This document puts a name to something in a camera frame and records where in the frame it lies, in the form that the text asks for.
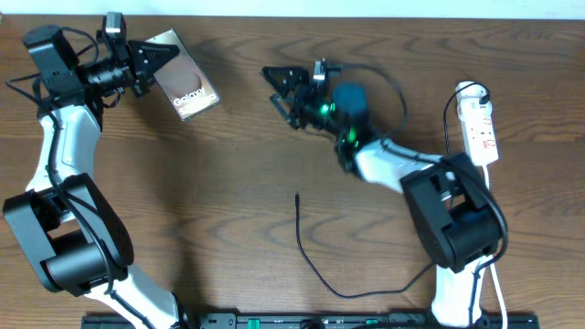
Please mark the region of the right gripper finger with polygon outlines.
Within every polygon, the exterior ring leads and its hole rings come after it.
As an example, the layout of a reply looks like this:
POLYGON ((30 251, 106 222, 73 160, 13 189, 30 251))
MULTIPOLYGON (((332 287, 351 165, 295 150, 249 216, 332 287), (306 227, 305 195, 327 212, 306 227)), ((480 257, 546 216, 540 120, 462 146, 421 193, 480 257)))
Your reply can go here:
POLYGON ((285 100, 279 94, 272 94, 269 101, 275 107, 277 112, 282 116, 284 121, 290 126, 296 126, 296 120, 291 116, 291 112, 284 107, 285 100))
POLYGON ((297 66, 263 67, 261 75, 281 97, 310 82, 308 70, 297 66))

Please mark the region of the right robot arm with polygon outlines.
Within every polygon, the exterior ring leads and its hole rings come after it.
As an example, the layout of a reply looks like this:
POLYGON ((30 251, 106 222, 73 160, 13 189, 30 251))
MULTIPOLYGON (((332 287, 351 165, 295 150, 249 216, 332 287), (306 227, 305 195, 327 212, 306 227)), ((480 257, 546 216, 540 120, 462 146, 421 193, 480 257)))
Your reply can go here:
POLYGON ((316 62, 313 71, 261 69, 271 103, 294 130, 313 126, 335 137, 341 167, 361 180, 403 195, 422 247, 436 270, 431 305, 440 328, 478 328, 484 270, 508 247, 505 216, 465 153, 425 154, 395 144, 370 121, 365 89, 330 79, 342 66, 316 62))

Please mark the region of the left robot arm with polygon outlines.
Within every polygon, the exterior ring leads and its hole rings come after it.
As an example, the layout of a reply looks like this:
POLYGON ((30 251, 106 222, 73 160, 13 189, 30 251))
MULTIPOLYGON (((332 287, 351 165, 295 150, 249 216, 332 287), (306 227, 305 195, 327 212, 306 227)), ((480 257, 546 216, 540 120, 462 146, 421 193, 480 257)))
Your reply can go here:
POLYGON ((67 32, 49 25, 23 38, 37 66, 28 98, 44 137, 26 191, 4 203, 5 221, 48 291, 102 302, 136 328, 189 328, 194 320, 176 296, 135 264, 126 227, 93 181, 103 112, 126 89, 146 94, 179 49, 130 40, 119 24, 90 37, 108 56, 81 63, 67 32))

